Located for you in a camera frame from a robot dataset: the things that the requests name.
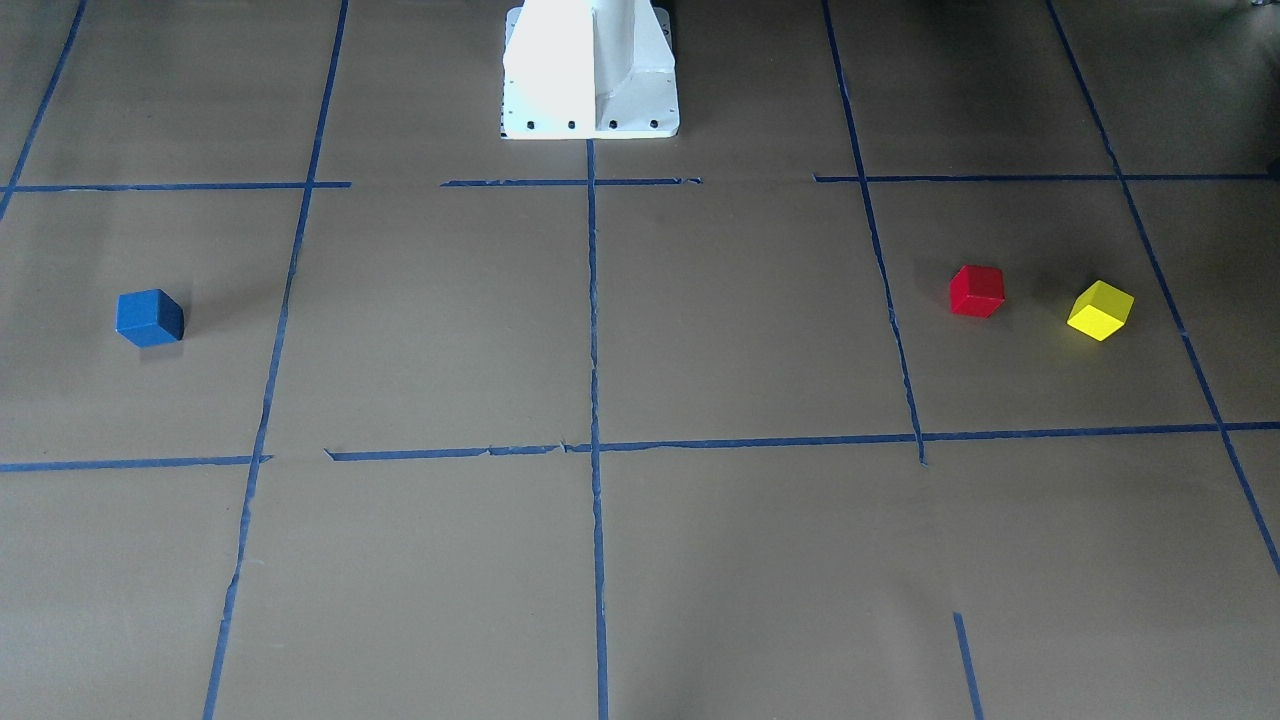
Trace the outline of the red wooden cube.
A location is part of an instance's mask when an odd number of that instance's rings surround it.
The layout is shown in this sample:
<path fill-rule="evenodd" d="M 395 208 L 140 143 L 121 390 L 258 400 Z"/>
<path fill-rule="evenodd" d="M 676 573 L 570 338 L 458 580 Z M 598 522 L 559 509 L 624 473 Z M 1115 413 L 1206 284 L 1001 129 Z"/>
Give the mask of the red wooden cube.
<path fill-rule="evenodd" d="M 997 266 L 966 264 L 948 282 L 950 311 L 956 315 L 989 318 L 1006 299 L 1004 272 Z"/>

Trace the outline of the yellow wooden cube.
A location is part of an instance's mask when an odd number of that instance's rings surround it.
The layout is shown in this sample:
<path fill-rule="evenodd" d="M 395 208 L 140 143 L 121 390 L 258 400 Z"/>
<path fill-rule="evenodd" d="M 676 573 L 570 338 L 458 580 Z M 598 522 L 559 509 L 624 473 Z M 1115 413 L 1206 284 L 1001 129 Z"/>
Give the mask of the yellow wooden cube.
<path fill-rule="evenodd" d="M 1128 322 L 1135 297 L 1105 281 L 1096 281 L 1074 301 L 1066 323 L 1094 341 L 1106 341 Z"/>

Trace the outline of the blue wooden cube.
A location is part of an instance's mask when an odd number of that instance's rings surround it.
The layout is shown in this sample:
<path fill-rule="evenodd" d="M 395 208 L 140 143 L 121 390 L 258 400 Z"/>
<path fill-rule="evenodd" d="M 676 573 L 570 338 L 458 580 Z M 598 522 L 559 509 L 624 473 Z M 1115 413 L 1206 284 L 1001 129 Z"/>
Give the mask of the blue wooden cube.
<path fill-rule="evenodd" d="M 116 297 L 115 332 L 138 348 L 178 343 L 186 333 L 186 311 L 160 288 Z"/>

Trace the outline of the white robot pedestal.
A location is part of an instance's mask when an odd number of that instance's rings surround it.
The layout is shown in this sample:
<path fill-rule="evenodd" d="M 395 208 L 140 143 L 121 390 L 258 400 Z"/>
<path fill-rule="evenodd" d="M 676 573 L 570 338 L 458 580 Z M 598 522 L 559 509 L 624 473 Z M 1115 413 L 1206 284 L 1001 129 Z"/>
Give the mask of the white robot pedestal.
<path fill-rule="evenodd" d="M 500 137 L 671 138 L 681 115 L 669 10 L 525 1 L 506 14 Z"/>

